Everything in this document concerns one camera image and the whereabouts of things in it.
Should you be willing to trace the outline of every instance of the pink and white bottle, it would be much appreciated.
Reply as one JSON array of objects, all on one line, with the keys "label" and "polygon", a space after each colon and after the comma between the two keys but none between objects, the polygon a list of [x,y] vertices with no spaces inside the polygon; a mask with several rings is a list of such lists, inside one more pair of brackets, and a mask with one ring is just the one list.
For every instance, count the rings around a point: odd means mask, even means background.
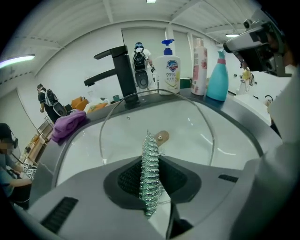
[{"label": "pink and white bottle", "polygon": [[192,93],[203,96],[206,89],[207,76],[207,48],[204,47],[203,39],[195,39],[194,47],[194,72],[192,81]]}]

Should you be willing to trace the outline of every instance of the white ceiling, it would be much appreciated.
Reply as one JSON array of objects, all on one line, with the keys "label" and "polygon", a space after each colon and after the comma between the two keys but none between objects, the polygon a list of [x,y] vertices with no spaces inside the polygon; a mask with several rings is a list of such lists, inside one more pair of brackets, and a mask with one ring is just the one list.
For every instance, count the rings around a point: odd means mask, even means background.
[{"label": "white ceiling", "polygon": [[154,20],[192,28],[224,42],[226,33],[242,33],[254,12],[249,0],[45,0],[16,30],[0,60],[33,53],[34,60],[0,69],[0,83],[33,73],[61,48],[103,26]]}]

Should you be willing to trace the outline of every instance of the safeguard logo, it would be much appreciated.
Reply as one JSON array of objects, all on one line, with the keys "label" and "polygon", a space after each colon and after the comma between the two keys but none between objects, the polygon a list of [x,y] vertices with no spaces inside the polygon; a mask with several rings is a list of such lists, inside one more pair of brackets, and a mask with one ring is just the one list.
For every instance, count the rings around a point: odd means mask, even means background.
[{"label": "safeguard logo", "polygon": [[167,66],[165,68],[168,68],[174,72],[178,68],[178,63],[175,60],[170,60],[167,62]]}]

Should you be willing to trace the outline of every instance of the fluorescent light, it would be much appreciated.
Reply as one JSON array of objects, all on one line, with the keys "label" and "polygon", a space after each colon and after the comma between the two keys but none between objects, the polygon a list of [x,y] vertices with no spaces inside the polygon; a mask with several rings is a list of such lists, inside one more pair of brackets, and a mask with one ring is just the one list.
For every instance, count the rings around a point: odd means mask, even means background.
[{"label": "fluorescent light", "polygon": [[0,62],[0,68],[4,68],[8,65],[11,65],[11,64],[14,64],[14,63],[17,63],[17,62],[32,60],[32,59],[34,59],[34,57],[35,57],[34,54],[29,54],[29,55],[24,55],[24,56],[21,56],[21,57],[7,59],[3,62]]},{"label": "fluorescent light", "polygon": [[226,34],[226,37],[228,38],[234,38],[237,37],[239,34]]}]

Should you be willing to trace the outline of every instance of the soap bottle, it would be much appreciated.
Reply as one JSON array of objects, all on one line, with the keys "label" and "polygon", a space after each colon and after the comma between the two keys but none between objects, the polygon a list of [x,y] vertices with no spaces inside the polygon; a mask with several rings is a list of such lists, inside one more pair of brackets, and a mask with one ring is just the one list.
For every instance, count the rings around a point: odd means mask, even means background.
[{"label": "soap bottle", "polygon": [[[172,50],[168,47],[174,39],[162,41],[166,45],[164,55],[154,60],[154,66],[157,72],[159,88],[169,90],[174,93],[180,91],[180,58],[173,55]],[[170,95],[171,93],[159,91],[161,95]]]},{"label": "soap bottle", "polygon": [[191,92],[203,96],[206,90],[207,48],[203,39],[197,38],[194,47],[194,71]]},{"label": "soap bottle", "polygon": [[228,72],[224,51],[218,51],[219,58],[210,76],[210,82],[207,88],[206,96],[218,100],[225,101],[228,93]]}]

